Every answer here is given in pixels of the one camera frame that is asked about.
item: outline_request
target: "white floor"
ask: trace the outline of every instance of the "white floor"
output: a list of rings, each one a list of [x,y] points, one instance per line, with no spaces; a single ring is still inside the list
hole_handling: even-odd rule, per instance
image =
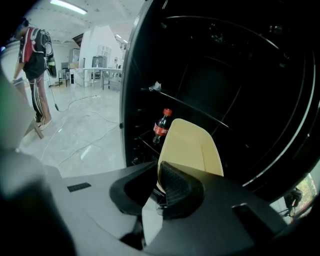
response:
[[[62,177],[124,168],[120,92],[79,85],[52,87],[52,92],[46,88],[52,123],[43,131],[44,138],[31,131],[23,138],[20,150],[57,167]],[[26,93],[30,97],[30,88]],[[64,112],[56,110],[54,99]]]

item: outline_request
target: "ceiling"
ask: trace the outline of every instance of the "ceiling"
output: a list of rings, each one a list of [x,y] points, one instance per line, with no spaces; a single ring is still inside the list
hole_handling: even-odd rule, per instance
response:
[[[144,0],[68,0],[87,11],[82,15],[40,0],[25,15],[31,25],[45,29],[51,38],[61,43],[88,31],[95,26],[109,25],[119,41],[129,39],[133,23]]]

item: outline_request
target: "bottle on table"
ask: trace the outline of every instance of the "bottle on table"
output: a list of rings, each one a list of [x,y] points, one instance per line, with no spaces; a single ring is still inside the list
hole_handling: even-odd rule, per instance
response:
[[[157,123],[155,123],[153,127],[155,136],[152,141],[155,145],[159,145],[164,142],[171,124],[170,117],[172,114],[172,110],[169,108],[165,108],[163,110],[163,114],[164,116]]]

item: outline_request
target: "red bottle cap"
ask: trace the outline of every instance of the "red bottle cap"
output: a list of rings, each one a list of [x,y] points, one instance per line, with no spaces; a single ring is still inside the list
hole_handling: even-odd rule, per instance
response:
[[[172,110],[169,109],[169,108],[165,108],[165,109],[163,110],[163,114],[166,115],[166,116],[168,116],[168,117],[171,117]]]

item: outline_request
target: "yellow board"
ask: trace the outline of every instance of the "yellow board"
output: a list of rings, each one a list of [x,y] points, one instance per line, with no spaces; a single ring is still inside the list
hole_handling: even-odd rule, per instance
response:
[[[164,192],[160,179],[162,161],[224,175],[217,147],[210,134],[201,127],[179,118],[173,120],[170,126],[158,161],[157,186]]]

